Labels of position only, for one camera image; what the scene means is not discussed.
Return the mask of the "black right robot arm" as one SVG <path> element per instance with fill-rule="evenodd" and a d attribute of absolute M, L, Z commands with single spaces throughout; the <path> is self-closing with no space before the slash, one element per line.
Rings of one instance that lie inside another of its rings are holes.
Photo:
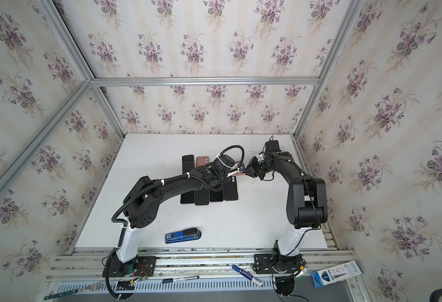
<path fill-rule="evenodd" d="M 308 175 L 277 140 L 269 140 L 242 170 L 246 176 L 265 180 L 269 173 L 280 174 L 288 184 L 286 217 L 288 226 L 275 249 L 285 257 L 298 254 L 297 249 L 311 233 L 321 229 L 328 219 L 327 191 L 323 179 Z"/>

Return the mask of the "dark phone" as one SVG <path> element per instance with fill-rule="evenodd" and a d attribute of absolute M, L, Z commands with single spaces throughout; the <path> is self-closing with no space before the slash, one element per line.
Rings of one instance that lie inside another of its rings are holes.
<path fill-rule="evenodd" d="M 195 169 L 194 155 L 185 155 L 181 158 L 182 173 L 186 174 Z"/>

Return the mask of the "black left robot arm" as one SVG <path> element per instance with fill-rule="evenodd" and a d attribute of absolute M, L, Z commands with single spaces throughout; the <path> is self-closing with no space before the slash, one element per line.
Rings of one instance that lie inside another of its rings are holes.
<path fill-rule="evenodd" d="M 114 255 L 121 263 L 137 257 L 143 229 L 156 219 L 163 202 L 192 191 L 221 191 L 224 183 L 243 169 L 241 161 L 219 154 L 213 162 L 181 175 L 154 180 L 145 177 L 147 183 L 133 188 L 111 218 L 122 224 Z"/>

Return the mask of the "black round connector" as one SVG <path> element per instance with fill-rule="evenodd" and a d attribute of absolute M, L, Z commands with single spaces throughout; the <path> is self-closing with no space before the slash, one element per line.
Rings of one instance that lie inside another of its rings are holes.
<path fill-rule="evenodd" d="M 284 296 L 290 296 L 295 291 L 295 278 L 276 278 L 275 279 L 275 292 L 281 298 Z"/>

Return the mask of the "aluminium rail base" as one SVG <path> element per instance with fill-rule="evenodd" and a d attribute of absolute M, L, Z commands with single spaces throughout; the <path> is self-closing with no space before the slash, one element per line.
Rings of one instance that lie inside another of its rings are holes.
<path fill-rule="evenodd" d="M 300 252 L 308 269 L 316 271 L 354 259 L 352 250 L 303 250 Z M 255 255 L 271 255 L 271 249 L 148 249 L 138 253 L 140 257 L 155 257 L 153 279 L 198 275 L 203 278 L 233 277 L 231 265 L 252 270 Z M 102 277 L 108 252 L 85 251 L 57 256 L 51 262 L 47 280 L 99 281 Z"/>

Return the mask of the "green metal ruler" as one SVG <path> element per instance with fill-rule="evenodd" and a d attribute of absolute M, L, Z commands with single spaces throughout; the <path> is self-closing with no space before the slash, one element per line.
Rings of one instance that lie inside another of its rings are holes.
<path fill-rule="evenodd" d="M 69 296 L 72 294 L 76 294 L 78 293 L 79 289 L 72 289 L 69 291 L 63 291 L 63 292 L 59 292 L 59 293 L 54 293 L 54 294 L 50 294 L 44 297 L 44 301 L 50 300 L 50 299 L 55 299 L 55 298 L 61 298 L 64 296 Z"/>

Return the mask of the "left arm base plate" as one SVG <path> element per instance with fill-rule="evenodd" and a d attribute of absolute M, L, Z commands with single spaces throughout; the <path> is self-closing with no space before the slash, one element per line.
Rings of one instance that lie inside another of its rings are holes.
<path fill-rule="evenodd" d="M 110 259 L 110 265 L 104 267 L 102 276 L 108 276 L 109 278 L 151 277 L 154 275 L 156 260 L 156 257 L 148 256 L 136 257 L 127 262 L 121 262 L 117 255 L 114 254 Z"/>

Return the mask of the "blue marker pen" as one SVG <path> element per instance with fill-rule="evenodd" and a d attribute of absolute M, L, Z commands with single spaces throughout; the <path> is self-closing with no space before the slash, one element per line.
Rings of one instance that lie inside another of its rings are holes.
<path fill-rule="evenodd" d="M 253 276 L 251 273 L 241 269 L 237 265 L 231 265 L 231 268 L 237 273 L 243 276 L 244 278 L 248 279 L 250 282 L 254 283 L 256 286 L 263 287 L 264 283 L 261 279 Z"/>

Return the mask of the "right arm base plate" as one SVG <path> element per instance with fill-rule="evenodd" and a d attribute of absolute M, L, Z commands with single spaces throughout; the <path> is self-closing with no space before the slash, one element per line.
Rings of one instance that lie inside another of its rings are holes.
<path fill-rule="evenodd" d="M 287 257 L 278 254 L 255 254 L 252 269 L 256 274 L 293 274 L 304 270 L 306 261 L 301 254 Z"/>

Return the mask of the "blue white cardboard box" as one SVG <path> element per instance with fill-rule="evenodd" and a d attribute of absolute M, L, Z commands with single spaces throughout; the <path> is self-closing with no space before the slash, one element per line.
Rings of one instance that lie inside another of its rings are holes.
<path fill-rule="evenodd" d="M 321 288 L 360 275 L 362 275 L 362 270 L 356 261 L 352 260 L 344 264 L 315 271 L 311 274 L 311 277 L 314 282 L 314 286 L 316 288 Z"/>

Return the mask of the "black phone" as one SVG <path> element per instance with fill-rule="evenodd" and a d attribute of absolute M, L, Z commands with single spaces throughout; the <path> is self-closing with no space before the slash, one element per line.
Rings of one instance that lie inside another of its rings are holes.
<path fill-rule="evenodd" d="M 210 191 L 209 200 L 211 203 L 223 202 L 223 200 L 224 200 L 223 191 Z"/>
<path fill-rule="evenodd" d="M 182 205 L 194 204 L 194 202 L 195 202 L 195 193 L 194 192 L 183 193 L 181 195 L 180 203 Z"/>

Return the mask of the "blue black stapler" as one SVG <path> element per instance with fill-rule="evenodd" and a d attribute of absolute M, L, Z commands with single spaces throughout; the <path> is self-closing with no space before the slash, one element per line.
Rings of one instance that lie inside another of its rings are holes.
<path fill-rule="evenodd" d="M 200 239 L 202 233 L 197 228 L 185 229 L 165 235 L 166 244 L 174 244 L 179 242 L 188 242 Z"/>

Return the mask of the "black phone case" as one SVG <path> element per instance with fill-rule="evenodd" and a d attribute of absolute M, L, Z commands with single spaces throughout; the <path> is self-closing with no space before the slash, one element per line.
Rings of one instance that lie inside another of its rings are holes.
<path fill-rule="evenodd" d="M 237 191 L 237 178 L 236 178 L 236 176 L 231 176 L 224 183 L 223 199 L 224 199 L 224 201 L 236 201 L 239 199 L 238 191 Z"/>
<path fill-rule="evenodd" d="M 205 206 L 210 203 L 210 190 L 195 191 L 194 204 L 196 206 Z"/>

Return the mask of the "black thin pen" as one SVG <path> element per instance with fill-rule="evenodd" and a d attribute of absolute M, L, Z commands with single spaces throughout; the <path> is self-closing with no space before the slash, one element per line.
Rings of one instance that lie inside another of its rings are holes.
<path fill-rule="evenodd" d="M 162 280 L 163 284 L 169 284 L 169 283 L 175 283 L 180 281 L 191 281 L 191 280 L 197 280 L 199 279 L 199 276 L 188 276 L 184 278 L 166 278 Z"/>

